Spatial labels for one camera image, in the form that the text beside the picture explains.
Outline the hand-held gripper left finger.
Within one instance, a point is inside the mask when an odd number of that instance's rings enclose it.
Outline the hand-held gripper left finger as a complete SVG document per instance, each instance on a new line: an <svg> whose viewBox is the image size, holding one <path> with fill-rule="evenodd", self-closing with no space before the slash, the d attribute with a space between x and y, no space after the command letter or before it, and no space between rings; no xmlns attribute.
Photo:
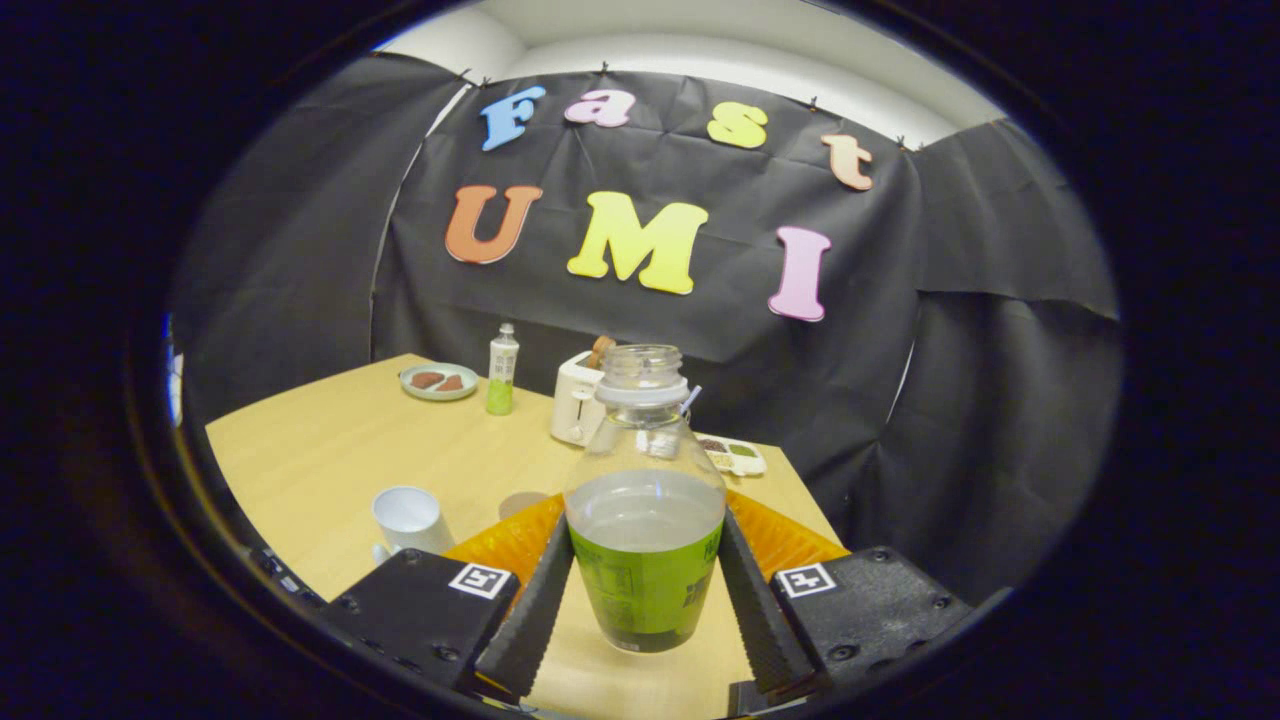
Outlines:
<svg viewBox="0 0 1280 720"><path fill-rule="evenodd" d="M410 680L516 701L535 684L572 561L553 495L443 555L393 553L328 603L325 620Z"/></svg>

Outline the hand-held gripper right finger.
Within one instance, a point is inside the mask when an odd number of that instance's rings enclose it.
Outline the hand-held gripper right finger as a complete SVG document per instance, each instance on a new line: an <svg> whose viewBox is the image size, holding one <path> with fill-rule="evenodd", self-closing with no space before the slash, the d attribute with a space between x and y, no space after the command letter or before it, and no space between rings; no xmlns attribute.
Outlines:
<svg viewBox="0 0 1280 720"><path fill-rule="evenodd" d="M737 492L727 496L718 559L768 701L865 691L977 618L897 550L846 550Z"/></svg>

